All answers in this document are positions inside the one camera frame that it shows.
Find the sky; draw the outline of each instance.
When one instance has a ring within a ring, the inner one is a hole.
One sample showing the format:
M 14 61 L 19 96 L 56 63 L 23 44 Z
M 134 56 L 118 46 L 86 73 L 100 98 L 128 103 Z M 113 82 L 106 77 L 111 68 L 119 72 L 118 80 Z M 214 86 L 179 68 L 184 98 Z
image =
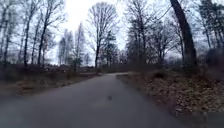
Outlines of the sky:
M 79 26 L 79 24 L 82 22 L 85 28 L 85 22 L 88 19 L 88 10 L 91 8 L 94 4 L 97 2 L 108 2 L 111 4 L 114 4 L 116 6 L 116 10 L 119 16 L 119 26 L 120 30 L 118 33 L 116 33 L 117 38 L 117 45 L 118 48 L 124 49 L 126 44 L 126 30 L 127 25 L 125 24 L 125 2 L 117 2 L 119 0 L 65 0 L 66 6 L 65 6 L 65 13 L 66 13 L 66 21 L 63 23 L 60 27 L 61 30 L 68 29 L 69 31 L 75 32 Z M 213 2 L 223 3 L 223 0 L 213 0 Z M 166 9 L 170 6 L 169 0 L 148 0 L 148 3 L 152 5 L 152 10 L 158 10 L 158 8 L 161 8 L 158 15 L 163 15 L 163 13 L 166 11 Z M 85 52 L 90 53 L 90 55 L 94 55 L 94 52 L 91 50 L 91 48 L 87 48 Z M 50 53 L 50 55 L 54 55 L 54 62 L 57 63 L 57 53 L 56 50 L 53 51 L 53 53 Z

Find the asphalt road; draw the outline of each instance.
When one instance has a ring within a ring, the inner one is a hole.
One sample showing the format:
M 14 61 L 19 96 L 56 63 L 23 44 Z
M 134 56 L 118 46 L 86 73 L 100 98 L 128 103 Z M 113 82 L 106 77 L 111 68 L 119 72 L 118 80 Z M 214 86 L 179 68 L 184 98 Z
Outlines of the asphalt road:
M 0 105 L 0 128 L 183 128 L 114 74 Z

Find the paved road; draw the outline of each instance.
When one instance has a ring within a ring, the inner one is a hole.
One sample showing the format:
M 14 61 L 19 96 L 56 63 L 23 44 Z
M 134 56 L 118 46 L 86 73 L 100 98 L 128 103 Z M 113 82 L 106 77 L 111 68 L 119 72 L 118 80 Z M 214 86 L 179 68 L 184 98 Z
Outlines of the paved road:
M 0 128 L 182 128 L 115 75 L 0 105 Z

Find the roadside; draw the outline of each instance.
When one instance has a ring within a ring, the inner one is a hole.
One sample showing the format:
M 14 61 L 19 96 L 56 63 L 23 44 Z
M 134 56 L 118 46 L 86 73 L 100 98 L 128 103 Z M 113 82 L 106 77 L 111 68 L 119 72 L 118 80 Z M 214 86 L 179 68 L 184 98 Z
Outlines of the roadside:
M 206 127 L 208 115 L 224 109 L 223 86 L 201 75 L 186 78 L 178 72 L 159 70 L 145 75 L 136 73 L 117 77 L 193 128 Z
M 70 86 L 97 76 L 95 73 L 45 72 L 24 75 L 20 80 L 0 83 L 0 102 Z

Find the brown leaves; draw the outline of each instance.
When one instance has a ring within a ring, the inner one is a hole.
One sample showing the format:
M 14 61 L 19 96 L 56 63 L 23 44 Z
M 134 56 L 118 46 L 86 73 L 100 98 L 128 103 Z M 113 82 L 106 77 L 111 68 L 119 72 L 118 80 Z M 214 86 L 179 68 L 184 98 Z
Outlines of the brown leaves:
M 207 113 L 224 110 L 222 86 L 207 80 L 202 75 L 191 78 L 172 71 L 157 71 L 144 78 L 133 76 L 144 93 L 156 97 L 175 113 Z

